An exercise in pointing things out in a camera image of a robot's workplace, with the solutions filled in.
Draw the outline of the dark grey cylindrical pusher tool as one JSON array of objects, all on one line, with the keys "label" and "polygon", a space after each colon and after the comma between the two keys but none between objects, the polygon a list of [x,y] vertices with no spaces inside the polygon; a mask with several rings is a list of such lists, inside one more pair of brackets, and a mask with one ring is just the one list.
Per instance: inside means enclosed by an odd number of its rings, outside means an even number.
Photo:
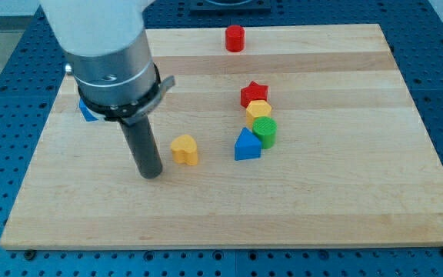
[{"label": "dark grey cylindrical pusher tool", "polygon": [[148,117],[133,123],[122,119],[120,126],[140,175],[145,179],[158,177],[163,165]]}]

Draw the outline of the blue block behind arm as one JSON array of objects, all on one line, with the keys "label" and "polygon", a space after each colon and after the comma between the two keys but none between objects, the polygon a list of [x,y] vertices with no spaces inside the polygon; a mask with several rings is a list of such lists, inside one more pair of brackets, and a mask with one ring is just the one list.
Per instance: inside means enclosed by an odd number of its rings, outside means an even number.
[{"label": "blue block behind arm", "polygon": [[98,121],[98,119],[90,112],[90,110],[88,109],[88,107],[86,106],[86,104],[83,102],[82,99],[80,99],[78,102],[78,108],[81,111],[81,114],[85,121],[87,122]]}]

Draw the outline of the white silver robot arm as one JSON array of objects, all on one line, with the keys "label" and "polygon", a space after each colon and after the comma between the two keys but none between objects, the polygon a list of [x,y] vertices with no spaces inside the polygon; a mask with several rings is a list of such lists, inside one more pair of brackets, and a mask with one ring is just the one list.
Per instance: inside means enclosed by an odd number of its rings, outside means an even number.
[{"label": "white silver robot arm", "polygon": [[118,122],[146,179],[163,166],[148,114],[175,84],[161,78],[143,18],[153,0],[41,0],[86,107]]}]

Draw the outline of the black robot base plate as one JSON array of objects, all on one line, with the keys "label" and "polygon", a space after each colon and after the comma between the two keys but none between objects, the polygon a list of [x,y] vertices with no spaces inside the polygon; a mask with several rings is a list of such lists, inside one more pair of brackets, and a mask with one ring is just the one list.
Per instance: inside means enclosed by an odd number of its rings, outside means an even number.
[{"label": "black robot base plate", "polygon": [[268,12],[271,0],[189,0],[191,12]]}]

